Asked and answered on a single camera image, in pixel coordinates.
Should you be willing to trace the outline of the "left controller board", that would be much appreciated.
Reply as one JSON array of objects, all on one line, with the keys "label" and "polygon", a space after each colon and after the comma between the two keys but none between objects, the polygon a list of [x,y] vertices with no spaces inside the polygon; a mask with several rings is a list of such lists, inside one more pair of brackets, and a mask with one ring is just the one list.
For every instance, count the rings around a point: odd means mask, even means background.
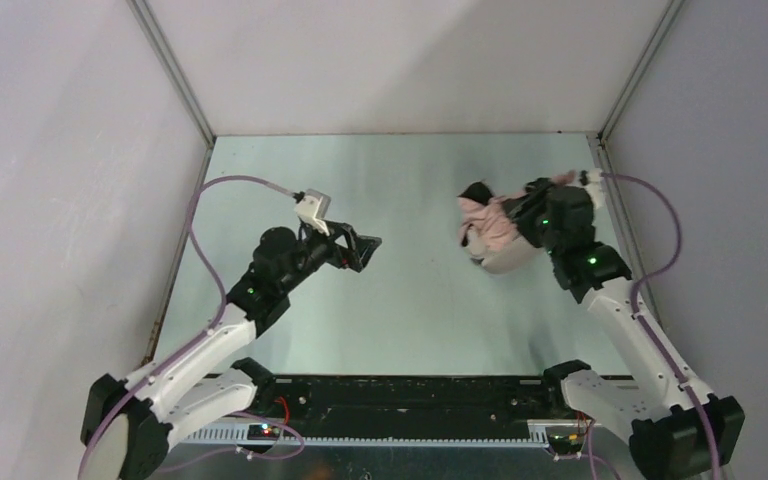
[{"label": "left controller board", "polygon": [[281,428],[266,423],[249,424],[246,431],[246,440],[254,441],[278,441],[282,438]]}]

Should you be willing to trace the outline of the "aluminium frame rail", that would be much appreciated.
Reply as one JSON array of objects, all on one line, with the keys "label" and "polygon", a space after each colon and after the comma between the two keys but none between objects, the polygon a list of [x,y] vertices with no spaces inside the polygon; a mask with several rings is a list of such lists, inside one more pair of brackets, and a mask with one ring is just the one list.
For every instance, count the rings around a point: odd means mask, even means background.
[{"label": "aluminium frame rail", "polygon": [[658,412],[626,376],[602,377],[581,362],[541,376],[280,375],[241,418],[196,430],[200,444],[266,446],[548,445],[577,449],[593,420],[630,443],[696,456],[709,436],[731,447],[744,421],[733,398],[709,395],[701,409]]}]

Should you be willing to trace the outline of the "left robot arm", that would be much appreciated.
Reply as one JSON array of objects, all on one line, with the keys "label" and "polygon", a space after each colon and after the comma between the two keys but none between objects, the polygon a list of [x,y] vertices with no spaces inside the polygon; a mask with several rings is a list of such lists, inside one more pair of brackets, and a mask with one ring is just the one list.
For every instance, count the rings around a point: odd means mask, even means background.
[{"label": "left robot arm", "polygon": [[289,309],[290,293],[322,266],[361,272],[382,244],[349,224],[324,226],[266,230],[206,327],[160,361],[121,379],[104,374],[93,382],[79,478],[146,479],[184,438],[251,406],[270,376],[257,362],[246,360],[213,381],[206,375],[274,325]]}]

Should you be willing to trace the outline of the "controller board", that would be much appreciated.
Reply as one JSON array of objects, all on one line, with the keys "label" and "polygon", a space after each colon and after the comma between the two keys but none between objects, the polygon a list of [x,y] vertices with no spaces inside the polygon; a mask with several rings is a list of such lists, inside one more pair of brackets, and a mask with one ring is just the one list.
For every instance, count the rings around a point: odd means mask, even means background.
[{"label": "controller board", "polygon": [[586,437],[583,434],[550,434],[546,451],[553,457],[580,458],[585,449]]},{"label": "controller board", "polygon": [[254,441],[278,441],[282,438],[281,428],[266,423],[249,424],[246,431],[246,440]]}]

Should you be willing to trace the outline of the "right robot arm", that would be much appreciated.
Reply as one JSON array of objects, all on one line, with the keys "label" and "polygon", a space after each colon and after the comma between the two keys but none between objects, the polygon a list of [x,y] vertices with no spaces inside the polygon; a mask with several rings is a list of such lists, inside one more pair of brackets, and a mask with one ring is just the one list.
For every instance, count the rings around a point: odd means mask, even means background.
[{"label": "right robot arm", "polygon": [[625,390],[582,360],[546,369],[557,403],[584,414],[628,445],[647,479],[723,476],[745,420],[732,397],[718,396],[683,360],[640,296],[641,284],[594,225],[596,180],[583,186],[539,178],[509,211],[518,231],[548,255],[568,291],[606,334],[636,383]]}]

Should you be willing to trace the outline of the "pink folding umbrella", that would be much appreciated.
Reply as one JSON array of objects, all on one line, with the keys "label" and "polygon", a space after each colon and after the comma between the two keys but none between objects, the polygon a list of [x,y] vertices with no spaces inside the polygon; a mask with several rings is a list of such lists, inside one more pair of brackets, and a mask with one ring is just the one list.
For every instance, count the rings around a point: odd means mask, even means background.
[{"label": "pink folding umbrella", "polygon": [[[548,178],[560,185],[580,186],[579,173],[570,170]],[[462,191],[457,197],[462,217],[458,230],[461,248],[464,250],[468,237],[478,237],[491,250],[498,251],[506,243],[521,236],[506,214],[506,201],[521,196],[524,187],[513,194],[497,195],[487,182],[477,181]]]}]

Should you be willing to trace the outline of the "right controller board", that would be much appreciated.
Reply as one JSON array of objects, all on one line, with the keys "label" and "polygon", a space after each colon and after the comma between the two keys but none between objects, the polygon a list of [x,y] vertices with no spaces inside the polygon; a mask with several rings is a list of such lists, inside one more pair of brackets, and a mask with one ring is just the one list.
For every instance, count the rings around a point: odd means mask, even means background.
[{"label": "right controller board", "polygon": [[550,434],[546,451],[553,457],[580,458],[585,449],[586,437],[583,434]]}]

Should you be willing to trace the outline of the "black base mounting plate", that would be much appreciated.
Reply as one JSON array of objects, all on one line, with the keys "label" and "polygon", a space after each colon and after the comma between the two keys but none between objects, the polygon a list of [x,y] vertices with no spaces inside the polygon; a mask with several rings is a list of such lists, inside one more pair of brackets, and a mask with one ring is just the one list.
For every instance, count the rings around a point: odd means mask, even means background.
[{"label": "black base mounting plate", "polygon": [[350,442],[532,440],[539,423],[582,434],[590,421],[535,376],[278,375],[247,411]]}]

